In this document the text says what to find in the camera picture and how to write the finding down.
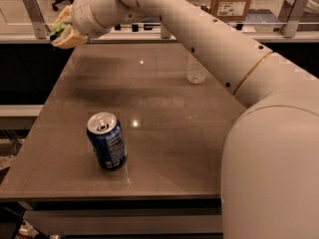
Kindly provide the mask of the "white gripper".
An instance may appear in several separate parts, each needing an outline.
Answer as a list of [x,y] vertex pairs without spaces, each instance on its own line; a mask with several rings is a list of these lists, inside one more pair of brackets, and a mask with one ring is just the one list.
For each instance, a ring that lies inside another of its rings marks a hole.
[[53,28],[61,21],[72,23],[50,36],[51,43],[59,49],[71,49],[87,43],[90,38],[99,38],[111,31],[103,27],[94,17],[90,0],[74,0],[66,6],[53,23]]

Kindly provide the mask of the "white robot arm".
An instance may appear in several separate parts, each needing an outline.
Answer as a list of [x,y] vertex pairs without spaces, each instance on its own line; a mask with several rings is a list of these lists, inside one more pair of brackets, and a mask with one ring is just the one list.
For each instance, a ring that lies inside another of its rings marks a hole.
[[247,110],[221,162],[224,239],[319,239],[319,80],[185,0],[74,0],[53,44],[159,20]]

